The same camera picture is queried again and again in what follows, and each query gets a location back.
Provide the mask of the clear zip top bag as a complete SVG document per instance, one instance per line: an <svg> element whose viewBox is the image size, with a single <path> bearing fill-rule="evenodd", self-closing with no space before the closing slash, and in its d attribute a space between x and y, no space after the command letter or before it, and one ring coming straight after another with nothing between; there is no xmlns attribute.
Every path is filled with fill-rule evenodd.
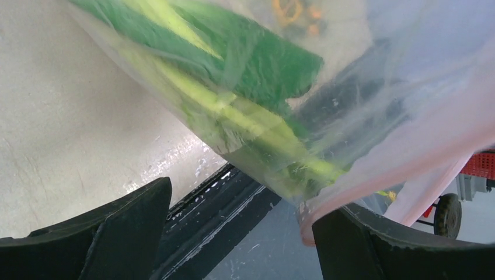
<svg viewBox="0 0 495 280"><path fill-rule="evenodd" d="M76 21L132 78L214 152L299 207L303 242L331 211L371 194L392 196L385 216L410 226L470 157L494 145L493 1L322 1L320 36L280 34L271 1L207 1L255 20L323 58L312 87L289 99L309 147L343 174L312 195L276 191L232 163L123 55L140 45L70 1Z"/></svg>

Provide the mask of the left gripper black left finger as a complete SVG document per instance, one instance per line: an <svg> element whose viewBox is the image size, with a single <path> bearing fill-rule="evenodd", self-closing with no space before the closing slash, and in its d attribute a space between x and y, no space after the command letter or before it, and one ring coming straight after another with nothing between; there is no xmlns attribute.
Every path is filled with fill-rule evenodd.
<svg viewBox="0 0 495 280"><path fill-rule="evenodd" d="M1 278L149 279L171 196L162 177L26 237L4 237Z"/></svg>

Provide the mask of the toy leek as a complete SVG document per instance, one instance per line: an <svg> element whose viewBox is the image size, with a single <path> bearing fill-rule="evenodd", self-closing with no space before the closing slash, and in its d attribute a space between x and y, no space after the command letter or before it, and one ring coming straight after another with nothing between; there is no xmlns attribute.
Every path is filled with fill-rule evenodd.
<svg viewBox="0 0 495 280"><path fill-rule="evenodd" d="M310 150L309 128L296 118L289 99L285 111L270 110L196 79L144 45L123 55L200 138L276 191L312 195L343 174L341 166Z"/></svg>

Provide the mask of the green toy bok choy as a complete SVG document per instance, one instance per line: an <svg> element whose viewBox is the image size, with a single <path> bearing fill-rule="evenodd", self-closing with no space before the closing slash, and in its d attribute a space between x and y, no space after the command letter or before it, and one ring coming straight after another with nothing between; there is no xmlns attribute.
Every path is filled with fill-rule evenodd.
<svg viewBox="0 0 495 280"><path fill-rule="evenodd" d="M313 85L323 58L256 21L203 1L75 1L196 79L270 110Z"/></svg>

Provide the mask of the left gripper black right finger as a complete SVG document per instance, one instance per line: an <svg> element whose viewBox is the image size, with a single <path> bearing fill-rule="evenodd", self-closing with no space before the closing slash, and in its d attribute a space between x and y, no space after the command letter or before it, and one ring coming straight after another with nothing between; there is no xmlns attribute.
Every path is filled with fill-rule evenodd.
<svg viewBox="0 0 495 280"><path fill-rule="evenodd" d="M312 231L324 279L494 279L494 245L422 232L354 203Z"/></svg>

